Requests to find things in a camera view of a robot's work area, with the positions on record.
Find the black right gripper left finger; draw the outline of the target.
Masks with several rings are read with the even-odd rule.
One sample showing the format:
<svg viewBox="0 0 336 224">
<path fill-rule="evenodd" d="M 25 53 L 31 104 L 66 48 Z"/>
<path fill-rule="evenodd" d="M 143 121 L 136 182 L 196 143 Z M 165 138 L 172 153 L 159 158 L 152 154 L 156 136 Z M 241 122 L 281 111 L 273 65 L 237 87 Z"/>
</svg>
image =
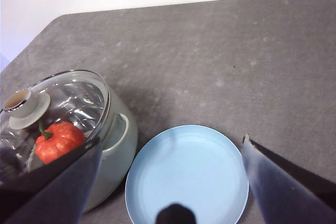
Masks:
<svg viewBox="0 0 336 224">
<path fill-rule="evenodd" d="M 1 185 L 1 223 L 77 223 L 101 160 L 99 139 Z"/>
</svg>

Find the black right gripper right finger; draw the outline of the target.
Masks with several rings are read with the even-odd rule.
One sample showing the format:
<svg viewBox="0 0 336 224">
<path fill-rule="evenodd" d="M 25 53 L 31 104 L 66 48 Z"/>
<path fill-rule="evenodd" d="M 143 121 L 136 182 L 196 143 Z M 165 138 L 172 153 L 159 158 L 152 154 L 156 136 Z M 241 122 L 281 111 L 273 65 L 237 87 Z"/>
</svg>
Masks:
<svg viewBox="0 0 336 224">
<path fill-rule="evenodd" d="M 335 223 L 335 183 L 243 138 L 244 169 L 265 223 Z"/>
</svg>

